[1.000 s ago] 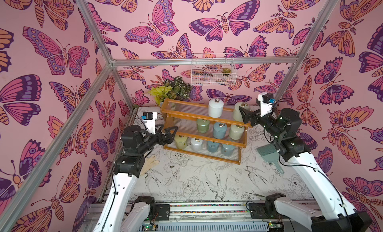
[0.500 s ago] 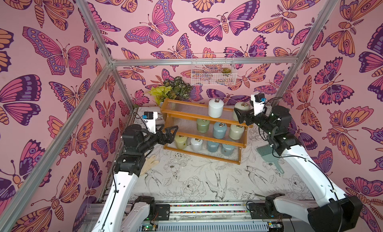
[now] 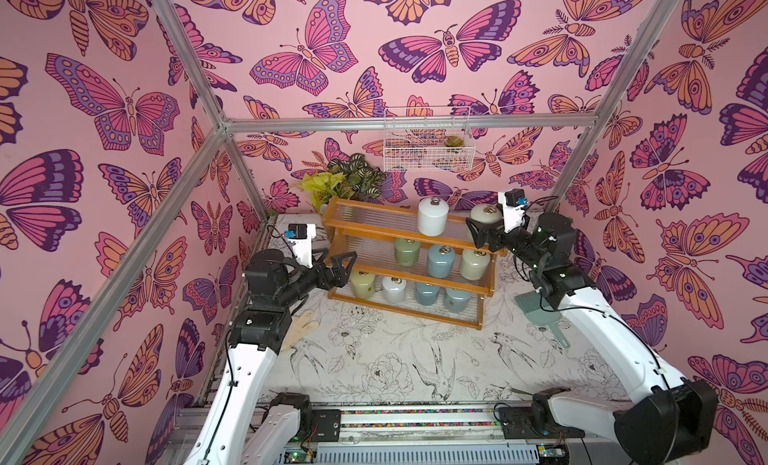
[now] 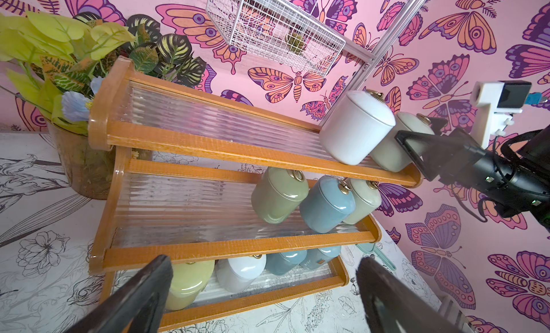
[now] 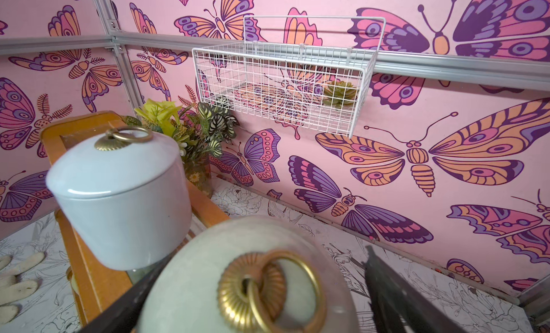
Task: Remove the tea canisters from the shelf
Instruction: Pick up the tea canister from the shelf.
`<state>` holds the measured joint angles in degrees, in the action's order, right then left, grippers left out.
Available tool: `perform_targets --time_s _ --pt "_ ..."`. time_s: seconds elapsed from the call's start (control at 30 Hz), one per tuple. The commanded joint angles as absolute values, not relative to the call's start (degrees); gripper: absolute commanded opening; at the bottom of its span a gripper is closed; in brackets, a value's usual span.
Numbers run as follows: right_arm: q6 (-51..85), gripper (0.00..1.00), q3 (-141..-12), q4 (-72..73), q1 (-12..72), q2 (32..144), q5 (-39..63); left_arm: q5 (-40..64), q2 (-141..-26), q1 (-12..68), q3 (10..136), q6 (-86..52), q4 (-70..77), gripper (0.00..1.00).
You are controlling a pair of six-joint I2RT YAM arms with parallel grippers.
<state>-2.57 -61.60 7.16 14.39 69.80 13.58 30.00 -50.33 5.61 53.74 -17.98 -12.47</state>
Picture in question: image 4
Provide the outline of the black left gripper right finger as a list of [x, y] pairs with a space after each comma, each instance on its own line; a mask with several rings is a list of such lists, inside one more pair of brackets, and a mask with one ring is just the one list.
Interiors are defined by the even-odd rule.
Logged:
[[362, 258], [356, 283], [371, 332], [460, 332], [373, 258]]

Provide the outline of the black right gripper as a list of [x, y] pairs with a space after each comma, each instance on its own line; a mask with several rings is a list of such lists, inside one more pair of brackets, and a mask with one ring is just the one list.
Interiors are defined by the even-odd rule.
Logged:
[[474, 189], [503, 218], [525, 211], [549, 218], [548, 139], [512, 138], [500, 153], [483, 150], [462, 129], [450, 135], [401, 130], [395, 140], [428, 181]]

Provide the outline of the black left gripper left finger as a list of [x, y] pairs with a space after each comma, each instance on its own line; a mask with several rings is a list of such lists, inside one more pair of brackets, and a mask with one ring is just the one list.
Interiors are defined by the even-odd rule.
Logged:
[[159, 255], [68, 332], [157, 332], [173, 278], [170, 258]]

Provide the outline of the cream white tea canister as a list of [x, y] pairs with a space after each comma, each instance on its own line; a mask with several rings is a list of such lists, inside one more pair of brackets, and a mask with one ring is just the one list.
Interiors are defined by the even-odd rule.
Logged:
[[369, 156], [382, 169], [399, 173], [411, 164], [412, 160], [398, 144], [395, 139], [396, 134], [403, 130], [434, 135], [434, 131], [431, 129], [430, 119], [421, 114], [413, 115], [407, 112], [398, 112], [395, 114], [395, 121], [395, 127], [382, 139]]

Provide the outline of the pale grey-green tea canister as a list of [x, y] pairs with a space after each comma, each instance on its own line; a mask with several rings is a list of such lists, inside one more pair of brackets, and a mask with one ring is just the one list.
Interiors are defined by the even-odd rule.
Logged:
[[347, 178], [345, 183], [355, 199], [355, 210], [343, 220], [343, 223], [355, 225], [381, 206], [382, 197], [376, 182]]

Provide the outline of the blue tea canister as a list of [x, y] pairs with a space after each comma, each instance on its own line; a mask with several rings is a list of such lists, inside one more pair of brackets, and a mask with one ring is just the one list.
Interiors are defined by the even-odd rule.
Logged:
[[305, 224], [326, 234], [342, 223], [356, 209], [351, 188], [342, 180], [324, 175], [299, 206]]

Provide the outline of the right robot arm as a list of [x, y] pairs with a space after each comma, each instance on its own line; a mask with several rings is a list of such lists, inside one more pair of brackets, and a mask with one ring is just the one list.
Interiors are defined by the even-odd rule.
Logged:
[[481, 193], [501, 218], [530, 212], [549, 227], [549, 128], [482, 148], [465, 130], [428, 135], [400, 130], [395, 141], [428, 181]]

